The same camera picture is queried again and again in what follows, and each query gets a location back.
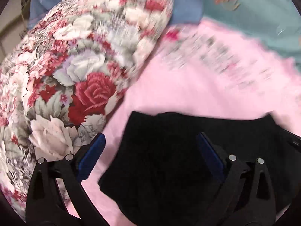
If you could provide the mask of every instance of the pink floral cloth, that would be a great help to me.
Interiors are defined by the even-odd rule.
[[[102,131],[172,8],[173,0],[63,0],[2,62],[0,187],[22,218],[36,160],[62,159]]]
[[[169,28],[157,54],[104,128],[106,148],[82,182],[98,211],[111,226],[133,226],[97,184],[118,150],[132,111],[238,120],[271,112],[282,126],[301,136],[301,76],[293,63],[207,19],[198,27]],[[71,203],[67,208],[77,215]]]

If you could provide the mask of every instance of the black cloth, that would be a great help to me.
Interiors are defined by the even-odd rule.
[[[264,159],[280,211],[301,180],[301,154],[282,131],[270,115],[236,121],[133,112],[117,155],[98,184],[136,225],[195,225],[220,186],[196,145],[196,135],[205,132],[213,144],[242,161]]]

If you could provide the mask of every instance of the blue gripper pad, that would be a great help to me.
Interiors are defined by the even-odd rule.
[[[106,138],[102,133],[99,133],[89,145],[90,148],[78,163],[78,173],[76,177],[78,182],[82,182],[90,176],[91,171],[106,146]]]
[[[224,182],[225,164],[220,159],[218,154],[215,152],[212,145],[210,144],[209,139],[206,137],[204,133],[200,133],[197,135],[197,145],[212,176],[218,181]]]

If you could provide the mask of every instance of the silver screw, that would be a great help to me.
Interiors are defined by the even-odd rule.
[[[38,159],[38,163],[39,163],[39,164],[42,164],[44,161],[45,161],[45,159],[44,159],[44,158],[40,158],[40,159]]]
[[[73,155],[72,154],[66,155],[65,159],[67,161],[71,161],[73,159]]]
[[[262,164],[264,163],[264,160],[263,160],[263,159],[261,159],[261,158],[258,158],[258,159],[257,159],[257,162],[258,162],[259,164],[261,164],[261,165],[262,165]]]
[[[229,155],[229,160],[230,161],[236,161],[236,156],[235,155]]]

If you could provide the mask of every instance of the pink fabric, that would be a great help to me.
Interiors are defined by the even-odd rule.
[[[133,224],[116,203],[99,190],[97,182],[114,158],[132,111],[151,115],[174,111],[242,120],[260,118],[266,112],[272,112],[288,130],[301,135],[301,80],[292,70],[290,59],[283,60],[275,53],[266,52],[255,40],[209,20],[203,20],[198,27],[189,26],[183,30],[184,27],[169,29],[158,48],[159,53],[127,91],[124,102],[103,131],[106,148],[89,179],[82,182],[91,201],[111,226]],[[218,55],[214,52],[207,56],[209,63],[214,65],[199,58],[198,54],[207,48],[203,46],[186,55],[175,50],[170,53],[170,48],[176,44],[180,44],[183,52],[191,50],[193,35],[196,38],[214,37],[217,45],[229,48],[236,63],[230,59],[226,69],[217,70],[214,60]],[[68,210],[77,215],[72,204]]]

